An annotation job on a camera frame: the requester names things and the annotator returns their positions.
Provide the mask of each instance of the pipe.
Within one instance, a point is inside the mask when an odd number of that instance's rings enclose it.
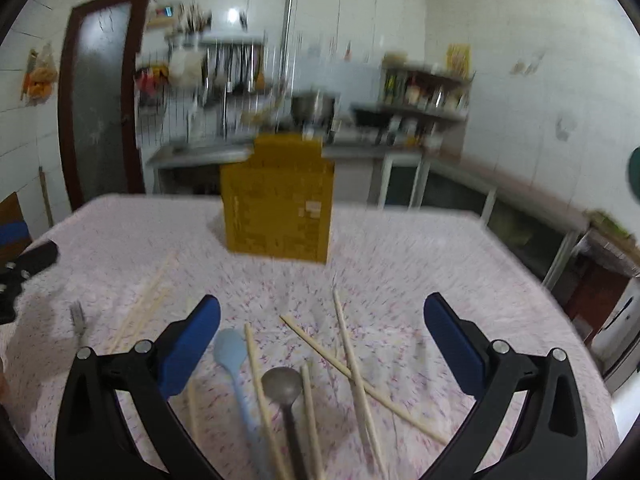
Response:
[[[291,27],[293,0],[285,0],[285,4],[282,36],[280,38],[280,80],[283,80],[287,75],[287,54],[289,53],[289,29]]]

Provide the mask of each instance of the brown door frame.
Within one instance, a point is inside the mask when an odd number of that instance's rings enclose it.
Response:
[[[71,209],[81,207],[86,200],[82,195],[76,148],[74,145],[72,91],[73,65],[76,58],[78,33],[84,18],[101,9],[119,4],[130,3],[131,12],[127,37],[122,58],[122,81],[120,88],[120,119],[122,121],[122,155],[127,176],[127,192],[144,193],[140,154],[136,146],[134,126],[134,81],[136,54],[142,44],[142,33],[146,21],[146,8],[149,0],[92,0],[71,10],[66,25],[65,42],[60,57],[60,81],[58,86],[58,138],[60,140],[60,159],[65,177],[66,192],[69,195]]]

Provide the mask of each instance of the pink tablecloth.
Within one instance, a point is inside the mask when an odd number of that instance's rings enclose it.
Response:
[[[177,263],[160,285],[168,288],[169,298],[140,338],[156,338],[208,292],[220,300],[221,328],[241,330],[245,322],[252,323],[263,371],[299,367],[308,360],[329,479],[380,476],[363,448],[349,383],[278,314],[292,314],[322,345],[342,354],[331,297],[334,273],[366,380],[444,435],[456,432],[473,399],[460,392],[424,326],[422,305],[434,291],[489,339],[503,338],[517,351],[532,354],[564,348],[580,389],[590,477],[612,455],[618,435],[610,397],[586,349],[549,293],[477,219],[336,206],[331,232],[329,262],[321,266],[228,253],[218,200],[108,196],[57,225],[46,237],[59,245],[59,263],[26,285],[17,302],[17,322],[0,328],[13,394],[10,413],[33,455],[53,471],[58,407],[76,351],[69,304],[81,301],[91,325],[87,343],[106,352],[145,283],[172,251]],[[133,343],[128,337],[120,348]],[[258,420],[247,362],[242,381]],[[204,455],[228,480],[254,478],[230,380],[210,349],[194,373],[194,384]],[[128,399],[121,397],[139,448],[159,464]],[[370,404],[389,478],[417,479],[443,447],[377,402]],[[516,396],[485,465],[500,456],[521,404],[522,396]],[[172,405],[187,420],[180,397]],[[294,413],[304,436],[302,400]],[[273,425],[284,446],[280,416]],[[306,438],[302,443],[306,452]]]

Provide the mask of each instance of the metal screw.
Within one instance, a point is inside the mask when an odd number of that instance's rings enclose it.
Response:
[[[554,348],[551,355],[558,361],[564,361],[566,359],[566,352],[561,348]]]
[[[149,339],[142,339],[136,343],[133,349],[139,354],[146,354],[151,350],[153,343]]]
[[[85,359],[88,359],[90,355],[91,355],[91,349],[88,346],[83,346],[81,349],[78,350],[78,352],[76,352],[76,357],[78,359],[82,359],[83,361]]]
[[[509,350],[511,350],[509,343],[507,343],[506,341],[503,341],[502,339],[496,339],[491,344],[491,346],[494,348],[496,352],[498,352],[498,354],[506,354]]]

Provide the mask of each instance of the metal cooking pot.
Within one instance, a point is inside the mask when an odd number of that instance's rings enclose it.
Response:
[[[291,117],[296,124],[325,126],[334,118],[336,96],[321,90],[298,92],[291,97]]]

